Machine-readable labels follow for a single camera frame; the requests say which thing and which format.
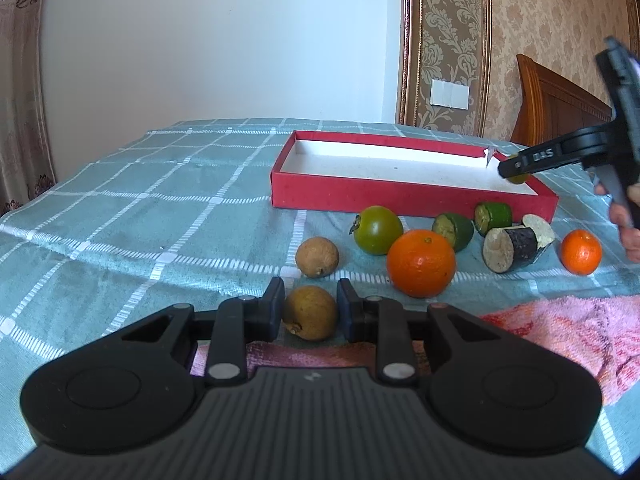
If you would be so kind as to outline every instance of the bed sheet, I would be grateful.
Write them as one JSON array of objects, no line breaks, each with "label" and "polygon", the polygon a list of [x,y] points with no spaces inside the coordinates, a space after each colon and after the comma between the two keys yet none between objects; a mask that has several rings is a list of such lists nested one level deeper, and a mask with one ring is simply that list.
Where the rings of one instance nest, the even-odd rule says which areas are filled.
[{"label": "bed sheet", "polygon": [[[394,124],[292,119],[191,121],[148,132],[82,168],[23,208],[0,219],[0,471],[33,447],[18,396],[28,375],[78,348],[172,303],[215,308],[229,296],[259,296],[273,276],[288,286],[300,278],[300,242],[322,235],[340,249],[338,270],[320,282],[334,293],[349,278],[358,293],[427,301],[395,291],[384,258],[356,250],[353,215],[279,210],[270,205],[269,171],[293,130],[360,132],[495,145],[508,142],[444,134]],[[486,314],[536,298],[640,293],[640,266],[625,259],[607,219],[608,199],[578,166],[540,178],[559,196],[553,228],[594,232],[604,246],[598,270],[568,274],[554,251],[526,270],[490,272],[479,237],[458,254],[458,271],[437,301]],[[405,228],[433,219],[402,218]],[[304,343],[281,332],[279,341]],[[329,341],[335,344],[340,338]],[[640,454],[640,388],[602,411],[589,448],[622,471]]]}]

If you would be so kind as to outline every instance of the wooden headboard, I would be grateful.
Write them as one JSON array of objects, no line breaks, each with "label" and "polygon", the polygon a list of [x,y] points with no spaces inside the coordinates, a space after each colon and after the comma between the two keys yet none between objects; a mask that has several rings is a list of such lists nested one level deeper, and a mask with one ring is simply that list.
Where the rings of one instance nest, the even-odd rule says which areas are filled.
[{"label": "wooden headboard", "polygon": [[522,106],[511,141],[533,146],[609,121],[611,108],[561,75],[518,54]]}]

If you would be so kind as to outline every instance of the red and pink cloth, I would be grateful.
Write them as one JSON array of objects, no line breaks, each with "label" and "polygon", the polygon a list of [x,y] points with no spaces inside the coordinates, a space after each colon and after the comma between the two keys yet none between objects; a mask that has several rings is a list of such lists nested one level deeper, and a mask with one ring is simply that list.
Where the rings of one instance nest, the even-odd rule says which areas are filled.
[{"label": "red and pink cloth", "polygon": [[[605,405],[614,404],[640,378],[640,296],[537,300],[482,318],[581,364],[600,383]],[[414,346],[420,368],[427,372],[422,344]],[[191,373],[204,373],[207,349],[198,348]],[[374,362],[375,348],[368,343],[305,350],[247,345],[250,373],[257,366],[373,369]]]}]

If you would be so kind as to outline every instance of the orange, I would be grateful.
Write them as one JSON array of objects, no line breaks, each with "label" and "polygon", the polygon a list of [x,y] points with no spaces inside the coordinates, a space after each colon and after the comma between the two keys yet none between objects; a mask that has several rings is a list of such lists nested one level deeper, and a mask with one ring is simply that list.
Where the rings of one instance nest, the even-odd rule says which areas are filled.
[{"label": "orange", "polygon": [[576,229],[562,240],[559,256],[566,270],[580,276],[586,276],[600,265],[602,247],[598,239],[590,232]]},{"label": "orange", "polygon": [[391,283],[413,298],[440,294],[456,272],[456,254],[446,238],[414,229],[396,240],[386,255]]}]

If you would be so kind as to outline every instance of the red box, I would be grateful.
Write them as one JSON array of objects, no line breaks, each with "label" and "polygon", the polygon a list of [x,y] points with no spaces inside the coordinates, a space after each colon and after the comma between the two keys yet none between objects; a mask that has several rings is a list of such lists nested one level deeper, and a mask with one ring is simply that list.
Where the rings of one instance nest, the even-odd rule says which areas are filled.
[{"label": "red box", "polygon": [[479,202],[505,202],[514,221],[551,222],[558,196],[535,177],[515,185],[486,166],[479,146],[366,134],[293,132],[271,170],[274,207],[357,213],[383,205],[397,215],[473,218]]}]

